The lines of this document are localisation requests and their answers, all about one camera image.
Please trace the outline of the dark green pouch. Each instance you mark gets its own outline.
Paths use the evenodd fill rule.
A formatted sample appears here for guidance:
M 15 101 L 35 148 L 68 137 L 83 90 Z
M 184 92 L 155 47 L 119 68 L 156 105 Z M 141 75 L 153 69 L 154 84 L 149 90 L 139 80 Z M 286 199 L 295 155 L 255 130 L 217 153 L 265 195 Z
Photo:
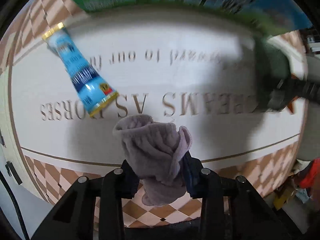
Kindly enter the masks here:
M 282 111 L 295 98 L 288 57 L 264 38 L 254 37 L 257 111 Z

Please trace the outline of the lavender soft cloth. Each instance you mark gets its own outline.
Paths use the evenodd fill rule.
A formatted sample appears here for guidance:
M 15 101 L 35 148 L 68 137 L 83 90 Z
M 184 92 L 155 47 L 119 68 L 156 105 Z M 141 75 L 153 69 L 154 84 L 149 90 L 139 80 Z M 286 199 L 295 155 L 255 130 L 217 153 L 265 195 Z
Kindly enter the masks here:
M 115 125 L 125 159 L 143 182 L 146 206 L 163 206 L 182 197 L 187 189 L 182 176 L 182 158 L 192 137 L 184 126 L 155 122 L 146 114 L 127 116 Z

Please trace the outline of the blue yellow snack tube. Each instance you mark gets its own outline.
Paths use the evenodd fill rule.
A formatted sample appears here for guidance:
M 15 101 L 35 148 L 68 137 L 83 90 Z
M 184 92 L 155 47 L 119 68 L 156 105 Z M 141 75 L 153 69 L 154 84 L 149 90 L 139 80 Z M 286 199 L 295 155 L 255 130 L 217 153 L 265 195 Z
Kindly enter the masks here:
M 78 97 L 90 116 L 116 100 L 119 93 L 85 59 L 62 22 L 45 32 L 42 39 L 62 60 Z

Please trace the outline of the red plastic bag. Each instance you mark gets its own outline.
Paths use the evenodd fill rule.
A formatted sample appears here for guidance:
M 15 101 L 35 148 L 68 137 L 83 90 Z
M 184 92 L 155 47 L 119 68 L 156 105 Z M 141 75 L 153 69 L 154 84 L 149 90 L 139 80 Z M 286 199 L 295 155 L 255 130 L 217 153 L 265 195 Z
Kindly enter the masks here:
M 295 184 L 302 189 L 319 190 L 319 158 L 297 174 Z

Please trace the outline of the patterned table mat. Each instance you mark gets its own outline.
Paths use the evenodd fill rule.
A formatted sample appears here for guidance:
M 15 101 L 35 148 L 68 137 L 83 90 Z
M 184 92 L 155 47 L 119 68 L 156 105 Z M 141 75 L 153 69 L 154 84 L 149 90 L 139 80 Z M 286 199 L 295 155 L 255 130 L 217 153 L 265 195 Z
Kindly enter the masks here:
M 90 116 L 59 56 L 42 39 L 62 22 L 118 93 Z M 99 178 L 125 155 L 113 135 L 127 116 L 186 127 L 191 154 L 224 177 L 246 176 L 267 196 L 291 175 L 300 143 L 289 122 L 305 101 L 257 111 L 254 37 L 307 73 L 299 30 L 267 35 L 212 11 L 129 4 L 86 12 L 73 0 L 12 0 L 1 12 L 1 163 L 33 232 L 79 176 Z

